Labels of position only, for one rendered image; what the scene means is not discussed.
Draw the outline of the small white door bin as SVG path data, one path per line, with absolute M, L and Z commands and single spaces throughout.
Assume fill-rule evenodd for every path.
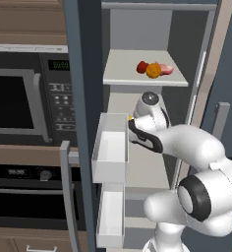
M 105 183 L 101 188 L 96 226 L 98 248 L 122 248 L 125 238 L 125 186 Z

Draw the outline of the black built-in oven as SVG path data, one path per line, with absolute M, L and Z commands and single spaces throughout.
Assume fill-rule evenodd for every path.
M 61 167 L 0 164 L 0 188 L 62 190 Z M 67 230 L 64 196 L 1 193 L 0 227 Z

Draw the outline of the large white door bin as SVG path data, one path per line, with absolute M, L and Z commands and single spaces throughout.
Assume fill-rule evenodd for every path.
M 101 113 L 91 157 L 92 181 L 125 184 L 128 163 L 128 115 Z

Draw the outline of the brown wooden drawer front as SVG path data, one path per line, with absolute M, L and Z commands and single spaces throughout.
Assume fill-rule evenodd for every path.
M 57 252 L 73 252 L 67 230 L 0 227 L 0 252 L 26 252 L 27 245 L 41 249 L 57 246 Z

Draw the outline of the dark grey freezer door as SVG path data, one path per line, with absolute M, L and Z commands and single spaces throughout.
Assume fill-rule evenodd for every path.
M 98 201 L 92 183 L 91 156 L 103 110 L 101 0 L 64 0 L 73 85 L 88 252 L 96 247 Z

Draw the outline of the brown wooden cupboard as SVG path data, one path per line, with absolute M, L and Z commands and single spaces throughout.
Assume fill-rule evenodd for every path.
M 66 45 L 63 0 L 0 0 L 0 43 Z

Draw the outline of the orange fruit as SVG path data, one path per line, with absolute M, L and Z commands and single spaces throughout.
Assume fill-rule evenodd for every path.
M 156 79 L 161 74 L 161 67 L 158 63 L 151 63 L 146 67 L 146 75 L 151 79 Z

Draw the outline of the dark grey fridge body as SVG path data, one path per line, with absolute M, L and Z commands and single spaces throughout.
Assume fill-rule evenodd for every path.
M 191 122 L 206 131 L 215 107 L 232 106 L 232 0 L 103 0 L 105 66 L 111 49 L 166 50 L 187 87 L 106 85 L 111 93 L 153 91 L 171 124 Z M 222 134 L 232 155 L 232 108 Z

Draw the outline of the pink steak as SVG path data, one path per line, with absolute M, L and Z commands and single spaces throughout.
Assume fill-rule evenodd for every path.
M 154 63 L 155 68 L 157 69 L 157 73 L 159 76 L 164 75 L 171 75 L 174 71 L 174 68 L 172 66 L 161 64 L 161 63 Z

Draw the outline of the black and silver microwave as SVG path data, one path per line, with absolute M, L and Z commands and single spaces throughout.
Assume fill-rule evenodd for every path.
M 0 44 L 0 145 L 77 143 L 66 45 Z

